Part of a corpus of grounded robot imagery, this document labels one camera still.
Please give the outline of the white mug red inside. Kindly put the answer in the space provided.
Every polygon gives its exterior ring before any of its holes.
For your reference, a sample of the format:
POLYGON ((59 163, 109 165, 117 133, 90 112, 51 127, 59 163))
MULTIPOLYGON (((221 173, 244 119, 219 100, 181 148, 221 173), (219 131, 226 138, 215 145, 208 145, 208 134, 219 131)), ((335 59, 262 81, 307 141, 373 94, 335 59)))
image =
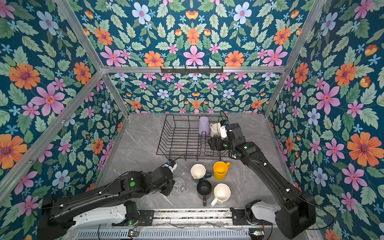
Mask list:
POLYGON ((221 124, 220 123, 210 124, 210 136, 211 137, 220 137, 221 136, 221 124))

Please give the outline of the lavender plastic cup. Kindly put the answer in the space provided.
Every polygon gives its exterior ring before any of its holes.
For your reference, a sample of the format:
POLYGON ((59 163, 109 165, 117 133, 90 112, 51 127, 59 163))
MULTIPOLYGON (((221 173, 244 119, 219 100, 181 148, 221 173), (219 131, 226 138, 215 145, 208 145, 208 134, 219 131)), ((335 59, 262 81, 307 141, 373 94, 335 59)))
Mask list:
POLYGON ((205 137, 208 137, 210 135, 210 122, 208 117, 206 116, 200 117, 198 133, 200 136, 205 136, 205 137))

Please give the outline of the clear glass cup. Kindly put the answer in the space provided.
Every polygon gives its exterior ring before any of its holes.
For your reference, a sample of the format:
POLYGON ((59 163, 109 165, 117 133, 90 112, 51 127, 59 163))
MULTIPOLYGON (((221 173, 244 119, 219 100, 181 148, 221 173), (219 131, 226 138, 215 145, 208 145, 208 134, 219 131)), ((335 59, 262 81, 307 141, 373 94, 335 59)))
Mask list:
POLYGON ((171 194, 173 196, 180 196, 182 194, 185 194, 187 192, 187 183, 184 179, 182 178, 174 178, 174 186, 173 186, 173 189, 171 191, 171 194))

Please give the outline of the yellow mug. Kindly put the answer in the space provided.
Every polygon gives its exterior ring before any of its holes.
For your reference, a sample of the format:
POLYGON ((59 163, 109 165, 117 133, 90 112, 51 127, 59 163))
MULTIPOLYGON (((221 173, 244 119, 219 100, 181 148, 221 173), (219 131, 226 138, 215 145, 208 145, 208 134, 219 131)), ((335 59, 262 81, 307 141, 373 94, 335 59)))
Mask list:
POLYGON ((213 166, 213 175, 214 178, 218 181, 222 181, 226 178, 229 168, 231 167, 231 163, 225 162, 216 162, 213 166))

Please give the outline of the white ceramic mug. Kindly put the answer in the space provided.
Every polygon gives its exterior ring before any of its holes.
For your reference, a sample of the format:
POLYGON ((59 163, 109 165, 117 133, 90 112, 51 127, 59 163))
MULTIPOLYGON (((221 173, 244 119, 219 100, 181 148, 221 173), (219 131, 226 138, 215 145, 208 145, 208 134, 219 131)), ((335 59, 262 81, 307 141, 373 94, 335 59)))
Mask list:
POLYGON ((214 207, 217 203, 226 202, 231 197, 231 190, 226 184, 217 184, 214 188, 215 198, 211 202, 211 207, 214 207))

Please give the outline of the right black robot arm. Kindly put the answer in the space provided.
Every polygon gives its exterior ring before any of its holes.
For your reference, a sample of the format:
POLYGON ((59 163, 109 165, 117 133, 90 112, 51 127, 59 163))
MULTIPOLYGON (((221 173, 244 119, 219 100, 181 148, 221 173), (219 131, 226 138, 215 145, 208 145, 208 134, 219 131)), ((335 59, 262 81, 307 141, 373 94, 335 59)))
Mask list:
POLYGON ((277 225, 281 233, 292 240, 316 222, 315 199, 308 191, 301 192, 286 180, 267 160, 262 150, 248 142, 239 124, 226 120, 219 122, 219 133, 208 141, 211 150, 228 151, 229 157, 241 161, 258 175, 277 200, 268 204, 254 200, 246 205, 245 217, 249 223, 266 221, 277 225))

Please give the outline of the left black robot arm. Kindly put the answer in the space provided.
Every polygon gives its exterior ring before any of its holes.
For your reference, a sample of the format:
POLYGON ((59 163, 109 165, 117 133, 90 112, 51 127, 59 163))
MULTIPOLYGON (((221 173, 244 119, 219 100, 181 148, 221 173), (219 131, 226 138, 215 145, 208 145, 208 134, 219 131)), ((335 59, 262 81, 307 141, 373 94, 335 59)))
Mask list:
POLYGON ((56 240, 86 225, 135 225, 141 216, 134 200, 151 192, 169 196, 175 184, 173 177, 172 167, 165 164, 153 172, 127 171, 109 184, 71 197, 47 195, 37 237, 56 240))

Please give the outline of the cream mug green outside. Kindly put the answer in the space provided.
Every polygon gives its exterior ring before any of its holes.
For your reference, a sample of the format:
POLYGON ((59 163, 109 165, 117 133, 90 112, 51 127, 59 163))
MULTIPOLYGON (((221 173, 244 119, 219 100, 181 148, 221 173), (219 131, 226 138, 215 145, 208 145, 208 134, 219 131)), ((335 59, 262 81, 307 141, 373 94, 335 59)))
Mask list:
POLYGON ((205 166, 202 164, 193 165, 190 170, 190 173, 194 181, 197 183, 212 177, 212 173, 207 172, 205 166))

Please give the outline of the black mug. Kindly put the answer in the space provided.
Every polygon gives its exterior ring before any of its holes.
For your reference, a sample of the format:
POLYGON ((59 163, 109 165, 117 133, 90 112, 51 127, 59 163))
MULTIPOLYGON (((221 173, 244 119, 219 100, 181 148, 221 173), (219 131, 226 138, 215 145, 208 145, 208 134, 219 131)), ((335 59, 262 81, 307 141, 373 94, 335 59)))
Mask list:
POLYGON ((202 180, 197 184, 199 198, 203 201, 203 206, 207 206, 208 199, 212 194, 212 184, 207 180, 202 180))

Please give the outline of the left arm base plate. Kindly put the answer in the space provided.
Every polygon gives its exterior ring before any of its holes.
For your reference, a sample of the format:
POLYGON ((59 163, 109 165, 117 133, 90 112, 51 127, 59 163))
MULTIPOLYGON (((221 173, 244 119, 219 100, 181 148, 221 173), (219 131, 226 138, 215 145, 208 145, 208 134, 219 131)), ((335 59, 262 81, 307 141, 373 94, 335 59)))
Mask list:
POLYGON ((113 227, 148 227, 152 226, 154 220, 154 210, 138 210, 138 217, 136 219, 126 218, 121 223, 112 224, 113 227))

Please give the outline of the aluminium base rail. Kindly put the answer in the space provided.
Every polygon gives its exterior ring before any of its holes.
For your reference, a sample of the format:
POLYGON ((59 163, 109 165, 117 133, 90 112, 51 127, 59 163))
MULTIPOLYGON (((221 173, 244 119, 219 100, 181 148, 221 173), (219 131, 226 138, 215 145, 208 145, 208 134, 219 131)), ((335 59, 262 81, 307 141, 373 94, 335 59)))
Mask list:
POLYGON ((234 226, 230 208, 153 209, 152 226, 96 224, 70 231, 65 240, 284 240, 277 225, 234 226))

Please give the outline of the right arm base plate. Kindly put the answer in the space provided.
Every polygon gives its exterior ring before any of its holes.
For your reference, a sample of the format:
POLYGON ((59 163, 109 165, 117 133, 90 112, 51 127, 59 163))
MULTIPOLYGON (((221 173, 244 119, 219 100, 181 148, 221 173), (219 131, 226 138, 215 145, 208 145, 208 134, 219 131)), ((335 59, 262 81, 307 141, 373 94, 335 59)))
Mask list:
POLYGON ((230 212, 234 226, 272 226, 270 222, 256 219, 250 210, 230 208, 230 212))

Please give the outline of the metal hook rail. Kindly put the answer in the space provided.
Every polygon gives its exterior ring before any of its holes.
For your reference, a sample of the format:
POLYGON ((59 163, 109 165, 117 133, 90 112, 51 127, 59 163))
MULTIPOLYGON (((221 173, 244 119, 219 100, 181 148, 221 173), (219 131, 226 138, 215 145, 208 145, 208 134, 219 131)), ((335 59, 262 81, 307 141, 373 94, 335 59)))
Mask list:
POLYGON ((160 67, 163 74, 221 74, 223 67, 160 67))

